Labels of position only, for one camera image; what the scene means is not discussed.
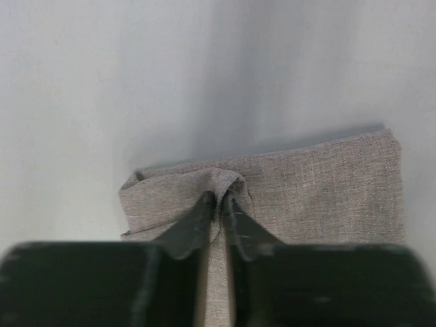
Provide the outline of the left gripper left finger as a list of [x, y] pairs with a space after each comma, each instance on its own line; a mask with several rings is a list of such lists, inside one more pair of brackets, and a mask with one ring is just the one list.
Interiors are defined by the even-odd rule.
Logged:
[[26, 242], [1, 258], [2, 326], [203, 326], [215, 194], [148, 242]]

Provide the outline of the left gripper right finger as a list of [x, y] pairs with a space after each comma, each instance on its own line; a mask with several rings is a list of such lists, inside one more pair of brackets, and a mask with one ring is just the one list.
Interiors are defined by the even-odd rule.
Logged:
[[434, 326], [423, 263], [393, 244], [288, 245], [222, 202], [233, 326]]

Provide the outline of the grey cloth napkin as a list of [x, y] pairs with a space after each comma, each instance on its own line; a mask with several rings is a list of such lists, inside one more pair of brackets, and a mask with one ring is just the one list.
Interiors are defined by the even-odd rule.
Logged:
[[405, 240], [401, 145], [388, 129], [297, 150], [140, 168], [119, 190], [124, 241], [150, 241], [200, 196], [232, 192], [285, 243]]

